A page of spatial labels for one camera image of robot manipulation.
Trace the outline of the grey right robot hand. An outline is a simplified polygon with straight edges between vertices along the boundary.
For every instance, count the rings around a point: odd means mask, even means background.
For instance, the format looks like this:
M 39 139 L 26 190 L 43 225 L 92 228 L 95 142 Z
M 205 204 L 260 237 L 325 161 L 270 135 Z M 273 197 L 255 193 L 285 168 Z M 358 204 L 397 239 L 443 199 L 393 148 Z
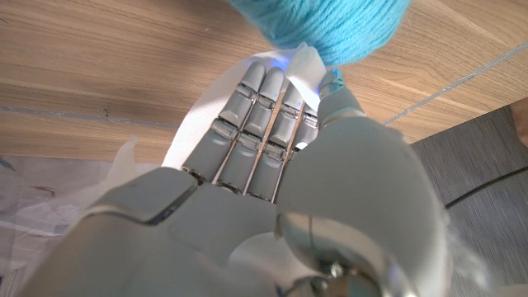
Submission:
M 413 150 L 367 117 L 337 70 L 318 135 L 270 186 L 238 195 L 161 167 L 109 190 L 64 235 L 24 296 L 442 296 L 447 215 Z

